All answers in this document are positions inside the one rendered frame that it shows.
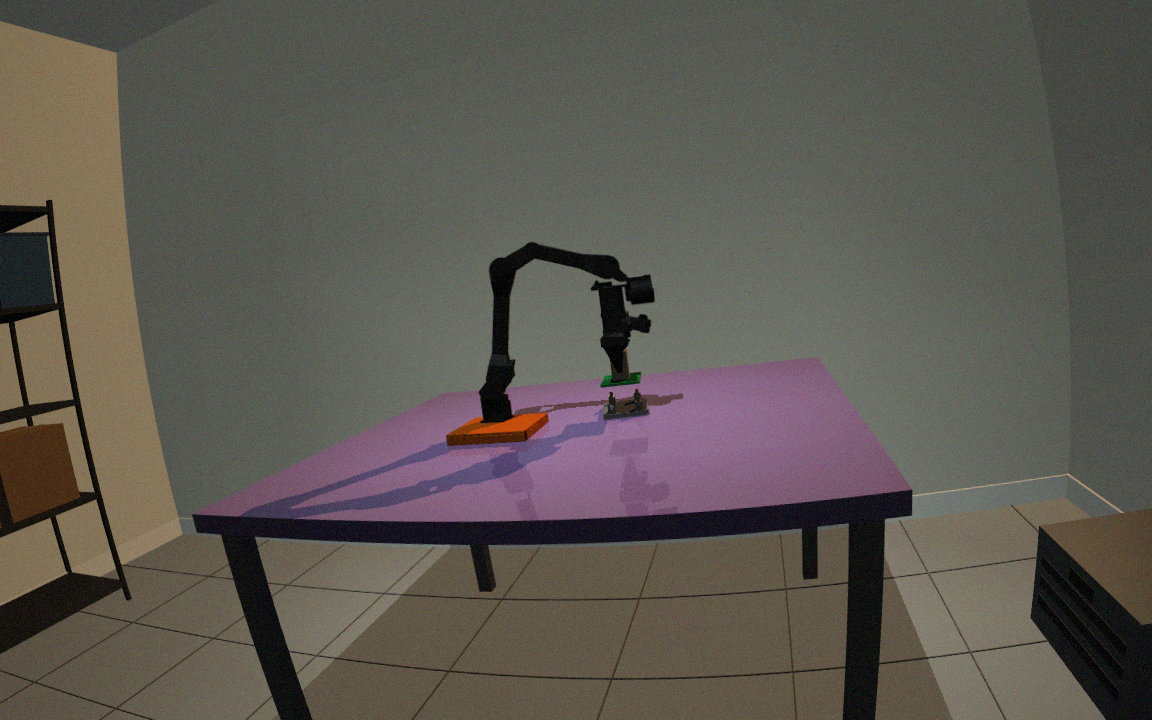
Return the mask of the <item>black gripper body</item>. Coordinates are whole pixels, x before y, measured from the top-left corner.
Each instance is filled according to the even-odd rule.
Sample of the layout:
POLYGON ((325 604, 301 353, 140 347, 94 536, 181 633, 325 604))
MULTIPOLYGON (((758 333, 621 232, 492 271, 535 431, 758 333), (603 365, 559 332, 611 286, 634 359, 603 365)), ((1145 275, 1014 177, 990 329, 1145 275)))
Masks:
POLYGON ((626 306, 602 306, 602 347, 628 344, 630 331, 622 331, 622 314, 626 306))

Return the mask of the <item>green board with square handle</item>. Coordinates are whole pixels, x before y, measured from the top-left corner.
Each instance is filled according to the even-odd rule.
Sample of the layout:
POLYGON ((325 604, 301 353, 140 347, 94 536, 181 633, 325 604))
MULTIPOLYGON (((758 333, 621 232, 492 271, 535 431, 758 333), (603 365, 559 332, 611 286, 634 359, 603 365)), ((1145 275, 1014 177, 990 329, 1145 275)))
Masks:
POLYGON ((630 373, 628 370, 628 354, 627 348, 623 351, 623 367, 622 373, 617 373, 614 365, 611 363, 612 376, 604 376, 602 387, 612 386, 631 386, 631 384, 641 384, 641 372, 630 373))

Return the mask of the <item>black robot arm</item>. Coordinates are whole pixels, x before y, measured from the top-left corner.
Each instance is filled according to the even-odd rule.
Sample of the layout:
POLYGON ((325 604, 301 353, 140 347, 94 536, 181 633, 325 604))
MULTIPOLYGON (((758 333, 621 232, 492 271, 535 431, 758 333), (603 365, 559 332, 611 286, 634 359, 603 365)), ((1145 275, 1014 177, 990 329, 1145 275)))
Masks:
MULTIPOLYGON (((483 407, 480 423, 513 418, 508 395, 503 395, 506 387, 515 377, 515 359, 509 361, 508 354, 509 296, 511 296, 517 270, 532 259, 584 270, 584 272, 598 275, 605 281, 614 279, 614 281, 627 282, 627 285, 612 286, 612 282, 599 283, 594 281, 591 290, 599 290, 600 306, 626 306, 626 300, 630 300, 632 304, 654 304, 652 275, 627 278, 626 272, 620 270, 620 263, 611 255, 550 249, 550 247, 530 242, 522 249, 509 253, 507 258, 493 260, 488 266, 490 282, 492 282, 494 295, 493 346, 486 382, 479 391, 483 407), (626 297, 623 297, 623 287, 626 287, 626 297)), ((628 311, 626 313, 622 314, 622 331, 650 333, 649 327, 652 325, 652 320, 646 319, 646 314, 628 316, 628 311)))

